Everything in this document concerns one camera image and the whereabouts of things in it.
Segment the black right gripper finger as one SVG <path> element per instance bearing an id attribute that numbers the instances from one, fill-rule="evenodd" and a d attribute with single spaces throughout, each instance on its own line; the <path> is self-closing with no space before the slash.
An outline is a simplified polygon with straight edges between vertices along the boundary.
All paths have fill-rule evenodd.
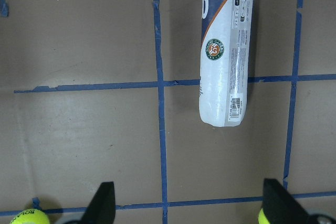
<path id="1" fill-rule="evenodd" d="M 273 178 L 264 179 L 263 212 L 268 223 L 307 223 L 309 218 L 303 207 Z"/>

